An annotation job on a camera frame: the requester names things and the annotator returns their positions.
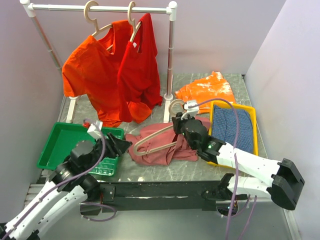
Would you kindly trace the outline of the green plastic tray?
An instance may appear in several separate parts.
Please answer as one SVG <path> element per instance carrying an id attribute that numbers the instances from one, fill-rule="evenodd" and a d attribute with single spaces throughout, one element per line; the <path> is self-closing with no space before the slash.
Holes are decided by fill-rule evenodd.
<path id="1" fill-rule="evenodd" d="M 122 128 L 103 127 L 101 131 L 105 136 L 111 133 L 118 139 L 124 139 L 125 133 Z M 95 139 L 87 133 L 87 129 L 81 124 L 56 122 L 38 159 L 37 167 L 55 170 L 76 147 L 76 144 L 81 141 L 90 141 L 95 144 Z M 90 173 L 111 177 L 116 173 L 118 160 L 119 157 L 105 157 Z"/>

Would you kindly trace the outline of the dusty pink t shirt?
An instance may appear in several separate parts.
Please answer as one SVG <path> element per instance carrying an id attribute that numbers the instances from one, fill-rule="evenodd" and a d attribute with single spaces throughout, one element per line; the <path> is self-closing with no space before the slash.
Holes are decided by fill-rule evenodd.
<path id="1" fill-rule="evenodd" d="M 166 127 L 171 128 L 147 140 L 136 149 L 138 152 L 148 152 L 154 148 L 162 147 L 171 143 L 174 143 L 174 145 L 145 155 L 135 154 L 134 146 L 138 141 Z M 173 124 L 171 122 L 154 123 L 143 127 L 138 135 L 127 133 L 125 135 L 125 140 L 132 142 L 132 146 L 128 150 L 128 153 L 132 160 L 137 164 L 144 166 L 168 166 L 172 160 L 187 160 L 191 162 L 197 161 L 198 156 L 196 154 L 196 151 L 190 148 L 183 135 L 175 134 L 172 127 Z"/>

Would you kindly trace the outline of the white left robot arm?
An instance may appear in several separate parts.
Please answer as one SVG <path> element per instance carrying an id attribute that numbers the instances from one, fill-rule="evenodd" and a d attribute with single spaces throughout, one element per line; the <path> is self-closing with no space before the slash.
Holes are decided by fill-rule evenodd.
<path id="1" fill-rule="evenodd" d="M 104 158 L 122 156 L 132 142 L 111 133 L 95 142 L 80 141 L 58 165 L 34 199 L 11 221 L 0 225 L 2 240 L 37 239 L 40 230 L 70 205 L 100 198 L 100 183 L 89 173 Z"/>

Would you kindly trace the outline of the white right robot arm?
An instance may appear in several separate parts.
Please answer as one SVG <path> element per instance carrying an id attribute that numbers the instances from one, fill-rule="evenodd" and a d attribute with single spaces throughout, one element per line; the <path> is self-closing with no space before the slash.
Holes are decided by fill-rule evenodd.
<path id="1" fill-rule="evenodd" d="M 296 209 L 305 180 L 291 160 L 271 160 L 234 148 L 210 136 L 200 120 L 181 112 L 172 117 L 172 123 L 174 132 L 182 135 L 201 159 L 248 175 L 226 173 L 214 189 L 203 193 L 205 199 L 225 201 L 257 196 L 271 199 L 283 209 Z"/>

